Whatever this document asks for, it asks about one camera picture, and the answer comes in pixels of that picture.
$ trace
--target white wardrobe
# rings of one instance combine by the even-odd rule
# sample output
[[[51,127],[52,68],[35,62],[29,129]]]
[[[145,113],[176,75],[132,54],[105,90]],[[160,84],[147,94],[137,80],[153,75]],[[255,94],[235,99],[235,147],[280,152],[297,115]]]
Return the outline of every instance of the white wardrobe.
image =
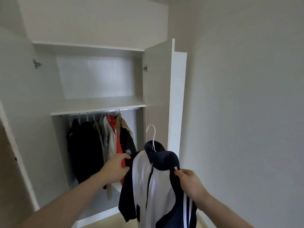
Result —
[[[121,112],[143,150],[179,155],[186,53],[174,39],[148,49],[30,41],[0,28],[0,116],[36,209],[77,186],[67,152],[73,119]],[[117,212],[101,190],[78,227]]]

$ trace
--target person's right arm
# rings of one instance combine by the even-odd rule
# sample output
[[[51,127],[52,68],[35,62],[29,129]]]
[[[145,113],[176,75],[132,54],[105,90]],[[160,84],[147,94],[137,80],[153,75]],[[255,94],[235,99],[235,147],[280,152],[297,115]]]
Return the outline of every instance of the person's right arm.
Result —
[[[203,211],[217,228],[253,228],[229,207],[210,195],[195,172],[191,170],[175,171],[180,179],[181,187],[191,198],[197,208]]]

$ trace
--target wardrobe top panel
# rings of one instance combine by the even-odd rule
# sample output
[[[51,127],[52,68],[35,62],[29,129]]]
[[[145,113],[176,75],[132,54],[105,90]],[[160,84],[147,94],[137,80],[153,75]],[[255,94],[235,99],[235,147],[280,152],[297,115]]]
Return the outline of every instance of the wardrobe top panel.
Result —
[[[146,104],[143,102],[142,96],[66,99],[56,102],[51,115],[90,113],[145,106]]]
[[[33,41],[34,47],[48,53],[69,56],[97,56],[142,58],[144,49],[121,48],[100,45],[83,45],[73,43]]]

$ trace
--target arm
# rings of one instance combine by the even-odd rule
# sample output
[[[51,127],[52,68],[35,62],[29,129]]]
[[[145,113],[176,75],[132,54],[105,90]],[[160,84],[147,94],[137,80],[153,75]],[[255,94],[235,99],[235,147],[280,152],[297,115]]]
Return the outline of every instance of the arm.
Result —
[[[253,228],[248,222],[238,216],[229,207],[211,196],[195,172],[191,170],[175,171],[180,179],[183,191],[203,211],[217,228]]]
[[[130,169],[121,168],[127,154],[117,154],[105,163],[100,172],[79,184],[76,188],[47,204],[17,228],[71,228],[85,206],[106,184],[118,182]]]

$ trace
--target metal hinge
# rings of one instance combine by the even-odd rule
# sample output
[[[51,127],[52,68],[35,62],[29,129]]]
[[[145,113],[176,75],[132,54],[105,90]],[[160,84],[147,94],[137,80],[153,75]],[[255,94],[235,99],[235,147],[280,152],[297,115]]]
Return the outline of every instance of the metal hinge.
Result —
[[[145,65],[145,66],[143,67],[143,70],[146,71],[146,72],[148,72],[148,65]]]
[[[42,66],[42,64],[40,62],[37,62],[35,59],[33,59],[33,63],[34,63],[35,69],[38,69],[40,66]]]

